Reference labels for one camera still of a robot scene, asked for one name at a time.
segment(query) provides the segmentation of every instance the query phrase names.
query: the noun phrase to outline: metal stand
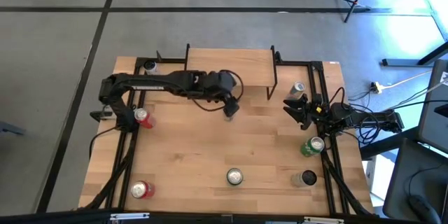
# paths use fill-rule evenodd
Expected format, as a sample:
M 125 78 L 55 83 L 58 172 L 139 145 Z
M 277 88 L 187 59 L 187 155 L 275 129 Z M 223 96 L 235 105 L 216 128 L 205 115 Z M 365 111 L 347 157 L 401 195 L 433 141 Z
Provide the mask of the metal stand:
M 16 127 L 14 125 L 10 125 L 9 123 L 1 122 L 1 121 L 0 121 L 0 132 L 11 132 L 14 134 L 19 134 L 19 135 L 25 134 L 24 129 L 21 129 L 19 127 Z
M 267 100 L 269 101 L 272 97 L 272 94 L 274 94 L 275 87 L 277 86 L 277 66 L 276 63 L 281 61 L 280 58 L 280 52 L 275 52 L 275 48 L 273 45 L 271 45 L 271 51 L 272 51 L 272 66 L 274 66 L 274 86 L 272 86 L 271 91 L 269 91 L 269 87 L 266 87 L 266 95 Z
M 358 3 L 358 0 L 355 0 L 355 1 L 352 1 L 352 0 L 344 0 L 344 1 L 346 1 L 347 3 L 350 3 L 350 4 L 351 4 L 349 13 L 347 13 L 347 16 L 345 17 L 344 22 L 349 21 L 349 18 L 350 18 L 351 13 L 353 12 L 353 10 L 355 9 L 355 7 L 357 7 L 357 6 L 364 7 L 364 8 L 366 8 L 368 11 L 370 10 L 370 7 L 369 7 L 369 6 L 363 6 L 363 5 L 360 5 L 360 4 Z
M 375 155 L 399 148 L 403 139 L 414 140 L 418 132 L 419 128 L 413 127 L 412 129 L 405 130 L 399 134 L 394 134 L 386 139 L 364 146 L 360 149 L 361 159 L 368 160 Z
M 448 41 L 421 59 L 383 59 L 385 67 L 433 67 L 434 61 L 448 53 Z

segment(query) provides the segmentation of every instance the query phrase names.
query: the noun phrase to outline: silver can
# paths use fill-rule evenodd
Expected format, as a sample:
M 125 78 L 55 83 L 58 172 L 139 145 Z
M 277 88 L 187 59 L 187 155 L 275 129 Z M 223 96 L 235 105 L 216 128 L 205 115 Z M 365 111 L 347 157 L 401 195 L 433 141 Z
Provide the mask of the silver can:
M 243 182 L 243 173 L 238 168 L 231 168 L 227 172 L 227 182 L 232 186 L 238 186 Z
M 302 144 L 302 146 L 300 147 L 300 152 L 302 153 L 302 155 L 308 158 L 319 154 L 323 151 L 324 148 L 325 142 L 322 140 L 322 138 L 315 136 Z
M 143 64 L 143 68 L 148 75 L 158 74 L 157 63 L 154 61 L 148 60 Z
M 291 176 L 291 183 L 297 187 L 312 186 L 317 182 L 317 175 L 314 171 L 306 170 Z
M 137 121 L 143 121 L 148 117 L 148 112 L 144 108 L 134 110 L 134 117 Z
M 131 195 L 136 199 L 150 198 L 154 196 L 154 192 L 154 185 L 145 181 L 137 181 L 131 187 Z
M 286 98 L 299 99 L 302 96 L 303 91 L 305 91 L 305 84 L 301 83 L 300 81 L 296 81 Z

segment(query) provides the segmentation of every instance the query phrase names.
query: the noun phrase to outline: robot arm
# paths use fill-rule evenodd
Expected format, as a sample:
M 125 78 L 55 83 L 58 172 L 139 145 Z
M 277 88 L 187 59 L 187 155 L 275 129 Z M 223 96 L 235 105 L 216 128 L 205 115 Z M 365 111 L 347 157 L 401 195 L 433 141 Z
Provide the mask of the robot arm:
M 101 82 L 99 100 L 110 105 L 117 115 L 117 127 L 132 132 L 137 127 L 134 112 L 126 107 L 122 95 L 129 90 L 167 91 L 188 99 L 203 99 L 208 102 L 223 102 L 224 113 L 232 117 L 238 109 L 238 99 L 232 96 L 237 83 L 227 71 L 174 71 L 167 75 L 130 75 L 117 73 Z
M 308 129 L 311 122 L 321 128 L 325 134 L 337 134 L 349 128 L 378 127 L 381 130 L 399 133 L 403 129 L 400 114 L 394 110 L 379 113 L 358 112 L 357 109 L 341 103 L 333 103 L 331 106 L 322 104 L 322 98 L 317 95 L 313 101 L 308 102 L 306 94 L 299 99 L 287 99 L 283 101 L 286 111 L 297 123 L 301 123 L 302 130 Z M 328 157 L 327 151 L 321 152 L 323 165 L 336 181 L 347 201 L 357 214 L 370 215 L 363 205 L 354 197 L 342 178 L 338 175 L 336 168 Z
M 321 125 L 325 133 L 338 133 L 351 128 L 372 128 L 379 127 L 381 130 L 400 133 L 404 128 L 400 114 L 394 110 L 387 110 L 378 113 L 358 112 L 357 109 L 339 102 L 333 103 L 330 108 L 322 105 L 321 99 L 308 102 L 306 94 L 300 99 L 283 101 L 286 111 L 297 123 L 302 123 L 300 128 L 306 130 L 311 122 Z

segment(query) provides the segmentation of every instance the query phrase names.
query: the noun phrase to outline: concrete floor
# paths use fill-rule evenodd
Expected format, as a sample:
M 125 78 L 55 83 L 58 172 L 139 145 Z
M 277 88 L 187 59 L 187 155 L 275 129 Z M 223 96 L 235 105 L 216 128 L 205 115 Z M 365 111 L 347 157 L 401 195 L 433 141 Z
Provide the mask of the concrete floor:
M 439 1 L 431 2 L 437 6 Z M 0 6 L 96 6 L 105 0 L 0 0 Z M 373 8 L 413 14 L 424 0 L 360 0 Z M 280 6 L 346 8 L 336 0 L 113 0 L 113 6 Z M 101 108 L 97 94 L 117 56 L 183 57 L 194 47 L 269 48 L 285 60 L 339 61 L 349 95 L 408 78 L 424 69 L 383 68 L 382 58 L 417 59 L 444 42 L 431 16 L 311 13 L 111 13 L 108 16 L 83 100 L 62 163 L 50 211 L 77 206 L 88 165 L 88 143 Z M 0 13 L 0 120 L 27 129 L 25 136 L 0 135 L 0 215 L 34 210 L 50 156 L 69 110 L 90 49 L 99 13 Z M 372 95 L 382 110 L 428 83 L 429 75 Z M 400 111 L 406 127 L 419 114 Z

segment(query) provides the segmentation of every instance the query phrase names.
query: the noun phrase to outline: wooden tabletop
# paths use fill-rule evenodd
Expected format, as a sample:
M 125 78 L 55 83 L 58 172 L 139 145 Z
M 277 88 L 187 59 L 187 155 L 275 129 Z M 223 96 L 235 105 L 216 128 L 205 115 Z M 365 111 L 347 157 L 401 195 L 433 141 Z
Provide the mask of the wooden tabletop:
M 118 57 L 114 73 L 132 73 L 135 61 L 135 57 Z M 344 85 L 340 65 L 323 65 L 328 94 L 333 96 Z M 159 64 L 159 68 L 167 74 L 182 70 L 183 64 Z M 282 109 L 282 101 L 295 81 L 302 81 L 310 95 L 307 68 L 278 66 L 277 74 L 278 85 L 269 101 L 265 89 L 245 86 L 240 110 L 231 122 L 224 121 L 222 111 L 202 111 L 192 101 L 168 92 L 147 92 L 145 108 L 155 116 L 157 125 L 139 130 L 129 184 L 149 181 L 155 184 L 156 191 L 151 199 L 134 199 L 128 190 L 125 209 L 328 215 L 321 158 L 304 157 L 299 151 L 304 141 L 316 136 L 316 128 L 312 125 L 306 131 L 300 130 Z M 217 106 L 201 103 L 208 108 Z M 101 122 L 99 132 L 114 125 L 112 120 Z M 109 132 L 95 141 L 80 206 L 89 203 L 109 179 L 119 135 L 117 131 Z M 363 206 L 373 211 L 357 141 L 347 135 L 339 136 L 337 141 L 346 184 Z M 233 167 L 244 174 L 241 185 L 231 186 L 226 181 L 225 175 Z M 317 173 L 316 185 L 291 185 L 291 175 L 306 169 Z M 340 212 L 334 182 L 333 191 Z M 118 204 L 119 192 L 115 190 L 114 206 Z

